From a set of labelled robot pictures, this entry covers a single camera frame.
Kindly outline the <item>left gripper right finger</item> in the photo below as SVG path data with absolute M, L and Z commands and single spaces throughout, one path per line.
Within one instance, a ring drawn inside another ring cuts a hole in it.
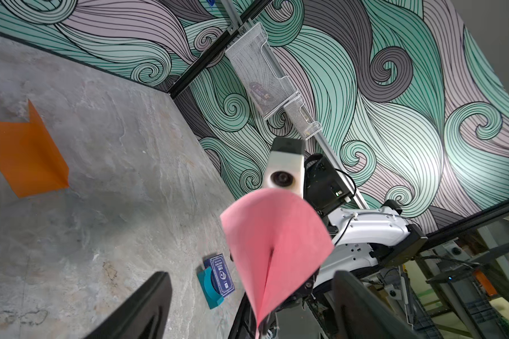
M 363 283 L 348 271 L 332 279 L 339 338 L 417 338 Z

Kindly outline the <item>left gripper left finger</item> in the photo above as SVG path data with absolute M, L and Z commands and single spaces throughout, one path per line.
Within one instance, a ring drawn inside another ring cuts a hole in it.
M 155 272 L 87 338 L 162 338 L 171 307 L 167 272 Z

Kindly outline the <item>pink paper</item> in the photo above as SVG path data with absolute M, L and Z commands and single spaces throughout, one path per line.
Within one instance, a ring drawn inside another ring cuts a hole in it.
M 300 288 L 335 246 L 308 202 L 285 189 L 259 189 L 221 214 L 257 323 Z

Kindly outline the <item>orange square paper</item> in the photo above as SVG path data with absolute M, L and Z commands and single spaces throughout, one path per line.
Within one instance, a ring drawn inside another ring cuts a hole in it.
M 28 122 L 0 121 L 0 172 L 18 198 L 69 188 L 69 167 L 38 111 Z

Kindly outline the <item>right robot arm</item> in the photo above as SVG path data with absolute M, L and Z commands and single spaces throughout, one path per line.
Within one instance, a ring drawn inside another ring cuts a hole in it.
M 355 196 L 344 183 L 345 172 L 322 154 L 305 160 L 305 200 L 326 227 L 334 249 L 298 292 L 307 295 L 332 280 L 336 271 L 393 268 L 412 259 L 427 236 L 420 226 L 402 217 L 402 207 L 389 199 L 376 209 L 350 209 Z

